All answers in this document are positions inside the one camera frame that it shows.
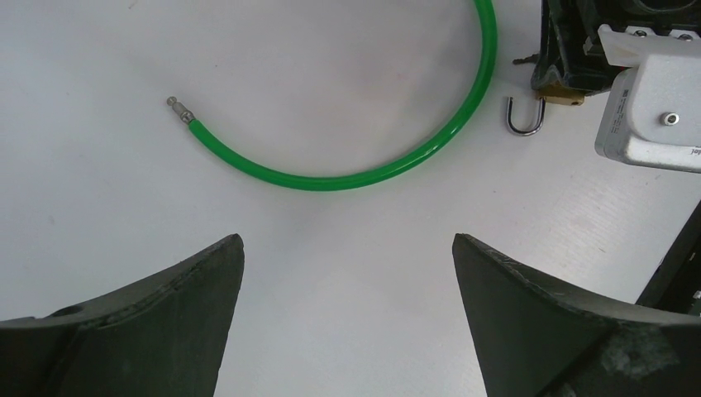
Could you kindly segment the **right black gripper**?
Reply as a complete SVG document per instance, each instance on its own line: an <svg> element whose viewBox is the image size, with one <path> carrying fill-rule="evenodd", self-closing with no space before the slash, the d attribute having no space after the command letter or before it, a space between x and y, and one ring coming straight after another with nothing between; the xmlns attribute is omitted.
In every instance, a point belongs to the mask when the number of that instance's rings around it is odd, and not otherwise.
<svg viewBox="0 0 701 397"><path fill-rule="evenodd" d="M618 32L639 26L657 34L674 29L700 33L699 1L553 0L541 5L541 44L531 78L535 91L608 91L622 68L606 61L598 36L601 25Z"/></svg>

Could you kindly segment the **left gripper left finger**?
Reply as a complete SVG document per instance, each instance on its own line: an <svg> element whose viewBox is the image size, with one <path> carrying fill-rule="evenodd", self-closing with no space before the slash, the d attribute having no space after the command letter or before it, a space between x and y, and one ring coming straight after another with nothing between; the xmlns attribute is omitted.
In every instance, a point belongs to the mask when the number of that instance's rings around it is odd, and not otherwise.
<svg viewBox="0 0 701 397"><path fill-rule="evenodd" d="M213 395L244 264L230 235L95 299L2 321L2 395Z"/></svg>

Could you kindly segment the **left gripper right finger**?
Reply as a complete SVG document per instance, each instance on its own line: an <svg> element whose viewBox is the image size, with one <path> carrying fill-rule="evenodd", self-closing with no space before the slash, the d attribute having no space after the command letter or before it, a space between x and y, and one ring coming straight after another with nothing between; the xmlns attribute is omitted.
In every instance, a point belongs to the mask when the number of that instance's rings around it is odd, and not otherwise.
<svg viewBox="0 0 701 397"><path fill-rule="evenodd" d="M699 317L596 294L468 234L452 255L488 395L699 395Z"/></svg>

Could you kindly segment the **brass padlock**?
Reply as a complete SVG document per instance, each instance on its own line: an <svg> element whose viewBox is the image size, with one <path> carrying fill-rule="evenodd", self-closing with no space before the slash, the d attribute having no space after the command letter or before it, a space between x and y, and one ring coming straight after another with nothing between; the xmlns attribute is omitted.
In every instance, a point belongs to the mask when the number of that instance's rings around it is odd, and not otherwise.
<svg viewBox="0 0 701 397"><path fill-rule="evenodd" d="M585 95L583 92L574 88L566 88L560 84L537 88L533 94L533 106L531 108L533 118L527 125L520 126L513 120L515 98L507 97L505 124L509 132L514 136L533 136L543 128L548 104L576 107L582 105L584 100Z"/></svg>

